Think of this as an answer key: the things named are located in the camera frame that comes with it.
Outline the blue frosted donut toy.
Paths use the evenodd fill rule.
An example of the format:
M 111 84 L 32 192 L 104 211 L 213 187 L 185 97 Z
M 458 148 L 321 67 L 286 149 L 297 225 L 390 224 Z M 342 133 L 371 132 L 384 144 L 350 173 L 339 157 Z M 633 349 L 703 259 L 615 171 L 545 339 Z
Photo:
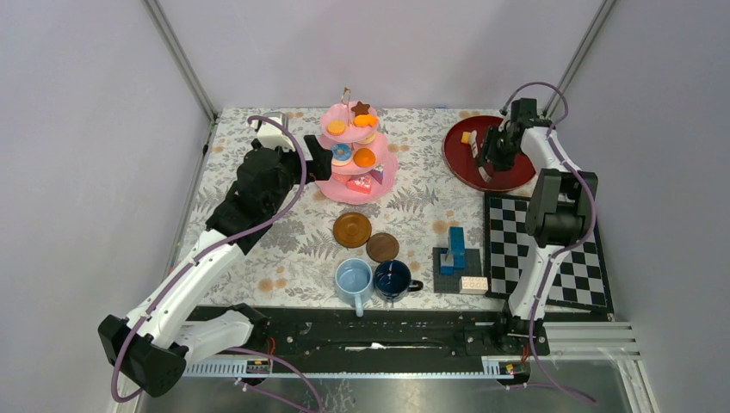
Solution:
M 353 149 L 349 144 L 337 143 L 331 146 L 333 166 L 344 166 L 352 162 Z

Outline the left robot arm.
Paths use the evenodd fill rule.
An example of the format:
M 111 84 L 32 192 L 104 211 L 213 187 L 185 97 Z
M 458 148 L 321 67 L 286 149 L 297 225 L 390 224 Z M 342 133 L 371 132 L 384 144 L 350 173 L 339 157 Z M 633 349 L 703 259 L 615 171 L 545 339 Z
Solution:
M 189 254 L 169 276 L 125 317 L 106 316 L 98 327 L 105 355 L 113 366 L 111 390 L 121 376 L 159 397 L 182 377 L 185 368 L 241 348 L 254 330 L 254 318 L 239 308 L 185 329 L 184 323 L 207 291 L 251 251 L 274 222 L 300 198 L 306 184 L 331 177 L 331 150 L 313 135 L 304 137 L 311 159 L 299 146 L 286 151 L 254 140 L 225 199 L 214 209 Z

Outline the orange yellow fish pastry toy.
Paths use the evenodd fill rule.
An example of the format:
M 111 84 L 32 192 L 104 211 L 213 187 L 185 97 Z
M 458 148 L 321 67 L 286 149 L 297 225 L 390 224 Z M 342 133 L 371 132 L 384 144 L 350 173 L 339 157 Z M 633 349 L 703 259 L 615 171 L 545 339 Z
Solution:
M 378 122 L 379 118 L 371 114 L 359 114 L 353 119 L 353 125 L 360 128 L 376 127 Z

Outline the brown star cookie toy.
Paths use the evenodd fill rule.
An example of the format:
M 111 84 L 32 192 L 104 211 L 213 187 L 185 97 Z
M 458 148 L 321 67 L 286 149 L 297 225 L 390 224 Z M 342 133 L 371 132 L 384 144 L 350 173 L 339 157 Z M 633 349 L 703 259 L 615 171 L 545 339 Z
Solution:
M 354 106 L 350 108 L 350 110 L 353 112 L 354 116 L 360 116 L 360 115 L 367 115 L 369 114 L 370 105 L 367 103 L 363 103 L 358 101 Z

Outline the pink three-tier cake stand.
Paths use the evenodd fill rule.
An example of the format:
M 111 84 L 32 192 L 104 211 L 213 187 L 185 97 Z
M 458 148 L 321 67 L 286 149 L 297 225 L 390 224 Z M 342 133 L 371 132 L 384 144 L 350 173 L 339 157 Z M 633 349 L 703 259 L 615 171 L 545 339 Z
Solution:
M 332 153 L 331 177 L 318 183 L 327 198 L 364 205 L 393 188 L 398 161 L 374 107 L 353 100 L 345 87 L 340 102 L 327 109 L 319 124 L 319 143 Z

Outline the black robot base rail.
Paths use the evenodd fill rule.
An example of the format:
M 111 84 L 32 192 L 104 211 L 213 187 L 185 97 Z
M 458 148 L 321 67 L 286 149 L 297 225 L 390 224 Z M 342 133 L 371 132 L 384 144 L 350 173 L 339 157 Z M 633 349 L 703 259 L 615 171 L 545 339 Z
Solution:
M 252 320 L 246 348 L 305 374 L 478 373 L 485 358 L 526 361 L 531 348 L 497 311 L 231 308 Z

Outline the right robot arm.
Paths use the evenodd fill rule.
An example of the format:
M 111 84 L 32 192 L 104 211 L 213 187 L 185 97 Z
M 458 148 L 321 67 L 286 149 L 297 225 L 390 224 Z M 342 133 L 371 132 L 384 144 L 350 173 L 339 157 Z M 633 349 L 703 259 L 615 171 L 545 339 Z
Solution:
M 511 98 L 500 113 L 504 120 L 488 128 L 475 165 L 491 180 L 524 155 L 537 174 L 525 221 L 531 237 L 527 265 L 504 310 L 509 322 L 536 323 L 560 264 L 594 231 L 597 176 L 566 154 L 555 122 L 539 115 L 536 99 Z

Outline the dark brown wooden coaster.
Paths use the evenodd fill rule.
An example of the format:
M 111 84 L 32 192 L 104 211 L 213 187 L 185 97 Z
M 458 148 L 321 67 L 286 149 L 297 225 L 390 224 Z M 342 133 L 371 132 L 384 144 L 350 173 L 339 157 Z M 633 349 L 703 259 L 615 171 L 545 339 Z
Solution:
M 368 257 L 375 262 L 394 260 L 399 253 L 399 242 L 395 236 L 379 232 L 372 235 L 366 243 Z

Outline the light blue mug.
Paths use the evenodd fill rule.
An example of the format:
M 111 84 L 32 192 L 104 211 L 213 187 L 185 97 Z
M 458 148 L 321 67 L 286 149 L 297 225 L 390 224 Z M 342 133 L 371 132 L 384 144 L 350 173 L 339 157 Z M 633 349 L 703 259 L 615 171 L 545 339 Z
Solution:
M 363 317 L 364 306 L 374 296 L 374 273 L 370 265 L 359 258 L 344 260 L 334 276 L 337 296 Z

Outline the orange round cookie toy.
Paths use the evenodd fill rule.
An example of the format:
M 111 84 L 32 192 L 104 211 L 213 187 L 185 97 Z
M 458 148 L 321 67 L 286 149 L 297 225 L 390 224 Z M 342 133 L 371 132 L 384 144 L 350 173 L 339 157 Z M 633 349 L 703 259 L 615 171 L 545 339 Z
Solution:
M 329 122 L 325 129 L 331 136 L 340 136 L 346 132 L 347 126 L 346 123 L 340 120 L 334 120 Z

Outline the yellow round cake toy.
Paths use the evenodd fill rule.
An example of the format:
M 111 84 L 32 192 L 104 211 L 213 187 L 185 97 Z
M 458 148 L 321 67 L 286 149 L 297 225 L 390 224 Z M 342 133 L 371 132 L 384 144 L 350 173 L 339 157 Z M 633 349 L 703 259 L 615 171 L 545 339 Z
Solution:
M 366 138 L 356 141 L 356 143 L 358 145 L 370 145 L 377 138 L 378 134 L 378 132 L 370 133 Z

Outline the pink purple cake slice toy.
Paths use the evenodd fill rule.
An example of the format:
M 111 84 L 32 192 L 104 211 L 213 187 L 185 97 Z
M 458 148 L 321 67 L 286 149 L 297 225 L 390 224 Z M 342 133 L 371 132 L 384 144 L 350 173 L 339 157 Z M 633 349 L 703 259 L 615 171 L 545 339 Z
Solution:
M 375 182 L 377 182 L 379 185 L 382 185 L 384 183 L 385 172 L 384 172 L 384 166 L 382 164 L 374 167 L 368 173 L 372 177 L 372 179 Z

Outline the orange tart toy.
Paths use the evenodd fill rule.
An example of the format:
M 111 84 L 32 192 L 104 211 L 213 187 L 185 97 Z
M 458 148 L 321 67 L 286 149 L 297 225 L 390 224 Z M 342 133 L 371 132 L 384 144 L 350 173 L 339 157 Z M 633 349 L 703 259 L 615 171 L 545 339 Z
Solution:
M 354 153 L 352 160 L 357 167 L 368 168 L 375 164 L 377 157 L 370 149 L 361 148 Z

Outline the light brown wooden coaster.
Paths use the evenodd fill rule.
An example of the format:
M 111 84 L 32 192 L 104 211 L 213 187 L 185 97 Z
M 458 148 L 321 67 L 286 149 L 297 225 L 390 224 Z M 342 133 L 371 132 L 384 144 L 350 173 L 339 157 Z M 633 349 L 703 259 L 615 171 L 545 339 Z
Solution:
M 363 246 L 371 237 L 372 225 L 369 219 L 356 212 L 344 213 L 333 225 L 335 240 L 345 248 L 354 249 Z

